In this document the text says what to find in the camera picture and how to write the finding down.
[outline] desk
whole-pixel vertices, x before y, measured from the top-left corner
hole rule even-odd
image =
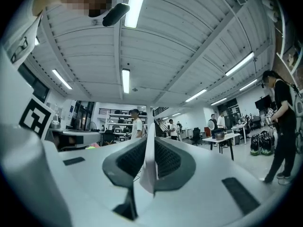
[[[223,147],[221,146],[220,143],[226,141],[226,140],[230,140],[231,138],[234,138],[236,136],[239,136],[240,134],[235,134],[235,133],[230,133],[230,134],[226,134],[223,140],[216,140],[213,139],[212,137],[206,138],[206,139],[202,139],[203,141],[208,141],[211,142],[211,147],[210,150],[213,150],[213,144],[212,143],[219,143],[219,152],[221,154],[223,154]],[[231,156],[232,156],[232,160],[233,160],[233,151],[232,151],[232,144],[230,144],[230,148],[231,148]]]
[[[243,124],[240,124],[240,125],[236,125],[236,126],[233,126],[232,127],[232,133],[234,134],[234,130],[238,130],[238,129],[241,129],[243,128],[243,133],[244,133],[244,144],[246,144],[246,134],[245,134],[245,125],[247,123],[243,123]]]

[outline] gray floor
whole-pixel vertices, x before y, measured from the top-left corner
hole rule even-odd
[[[249,136],[252,136],[257,133],[261,133],[263,130],[268,130],[268,128],[264,127],[261,129],[256,129],[252,131]],[[210,145],[207,144],[207,142],[203,142],[203,144],[198,145],[198,147],[202,147],[205,149],[210,150]],[[240,141],[239,145],[235,145],[232,147],[233,149],[233,155],[234,155],[234,161],[248,170],[251,174],[253,174],[256,178],[262,178],[265,177],[268,173],[271,163],[273,162],[274,155],[270,156],[264,156],[264,155],[258,155],[258,156],[252,156],[250,154],[250,139],[247,139],[246,144],[244,144],[244,140]],[[213,147],[214,154],[219,154],[219,147]],[[229,148],[223,148],[223,156],[228,157],[231,159],[231,151]],[[302,155],[296,155],[294,167],[292,170],[292,176],[295,176],[296,173],[299,171],[299,168],[302,163]],[[278,172],[281,172],[283,170],[284,162]],[[269,185],[269,187],[276,191],[278,188],[285,187],[283,184],[284,180],[274,179],[272,184]]]

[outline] black pants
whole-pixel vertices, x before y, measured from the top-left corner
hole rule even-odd
[[[283,160],[285,159],[285,166],[283,175],[290,176],[294,166],[295,158],[295,132],[285,131],[278,134],[278,143],[275,149],[275,156],[271,165],[270,171],[266,176],[266,180],[272,181],[279,170]]]

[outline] window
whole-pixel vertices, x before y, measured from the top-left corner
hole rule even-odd
[[[21,76],[27,81],[27,83],[34,89],[33,95],[38,98],[42,103],[45,102],[49,88],[47,88],[23,63],[18,68]]]

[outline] ceiling light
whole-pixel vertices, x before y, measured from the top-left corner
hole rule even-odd
[[[72,89],[70,85],[67,84],[67,82],[60,76],[60,74],[57,72],[57,70],[52,70],[52,72],[57,76],[57,78],[68,88]]]
[[[123,91],[124,93],[129,93],[129,74],[130,70],[123,69],[122,70],[122,80],[123,80]]]
[[[231,68],[228,72],[225,73],[226,76],[230,76],[235,71],[237,71],[240,67],[244,66],[247,62],[249,62],[254,57],[254,52],[250,53],[248,56],[246,56],[243,60],[241,60],[237,65],[235,65],[233,68]]]
[[[219,100],[218,102],[215,102],[215,103],[211,104],[211,106],[213,106],[213,105],[215,105],[215,104],[218,104],[218,103],[220,103],[220,102],[223,102],[223,101],[226,100],[226,99],[227,99],[227,98],[223,98],[223,99]]]
[[[252,84],[254,84],[255,82],[257,82],[257,80],[258,80],[258,79],[254,80],[254,81],[250,82],[249,84],[247,84],[246,86],[242,87],[242,88],[240,89],[240,91],[242,91],[242,90],[244,90],[245,88],[251,86]]]
[[[191,98],[189,98],[188,100],[186,100],[185,102],[189,102],[191,100],[193,100],[194,98],[200,96],[202,93],[206,92],[206,89],[203,89],[201,92],[198,92],[196,95],[192,96]]]
[[[125,17],[125,27],[137,28],[140,10],[142,7],[143,0],[129,0],[128,5],[130,6],[129,12]]]
[[[40,42],[39,42],[38,38],[36,37],[36,38],[35,38],[35,46],[37,46],[37,45],[39,45],[39,44],[40,44]]]

